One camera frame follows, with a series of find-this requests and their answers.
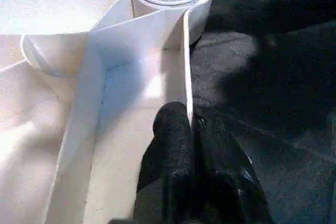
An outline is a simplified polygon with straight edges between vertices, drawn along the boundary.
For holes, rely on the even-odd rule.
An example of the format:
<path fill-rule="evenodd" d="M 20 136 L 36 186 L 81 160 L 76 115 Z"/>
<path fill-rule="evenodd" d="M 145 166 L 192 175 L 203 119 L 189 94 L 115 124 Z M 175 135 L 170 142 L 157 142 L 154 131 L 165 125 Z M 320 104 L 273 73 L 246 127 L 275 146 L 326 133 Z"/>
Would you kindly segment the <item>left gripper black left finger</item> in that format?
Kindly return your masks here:
<path fill-rule="evenodd" d="M 194 141 L 186 107 L 163 105 L 141 161 L 133 210 L 135 223 L 186 223 L 195 185 Z"/>

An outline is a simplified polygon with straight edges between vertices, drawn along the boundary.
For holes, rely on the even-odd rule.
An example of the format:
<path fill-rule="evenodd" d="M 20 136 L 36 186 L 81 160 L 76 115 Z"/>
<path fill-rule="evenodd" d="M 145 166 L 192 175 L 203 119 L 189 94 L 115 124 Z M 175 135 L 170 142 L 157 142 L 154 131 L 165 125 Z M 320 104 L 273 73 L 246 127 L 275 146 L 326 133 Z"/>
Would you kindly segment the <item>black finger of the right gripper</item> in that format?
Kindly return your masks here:
<path fill-rule="evenodd" d="M 283 34 L 335 20 L 335 0 L 233 0 L 207 28 L 252 36 Z"/>

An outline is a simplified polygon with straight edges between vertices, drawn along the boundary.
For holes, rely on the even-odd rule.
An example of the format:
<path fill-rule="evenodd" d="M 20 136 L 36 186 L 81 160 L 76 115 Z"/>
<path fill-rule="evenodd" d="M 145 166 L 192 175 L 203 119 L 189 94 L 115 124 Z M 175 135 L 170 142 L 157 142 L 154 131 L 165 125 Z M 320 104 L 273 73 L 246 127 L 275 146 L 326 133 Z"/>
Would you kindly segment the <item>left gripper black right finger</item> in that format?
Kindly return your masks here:
<path fill-rule="evenodd" d="M 203 223 L 273 223 L 249 157 L 217 115 L 194 113 L 196 198 Z"/>

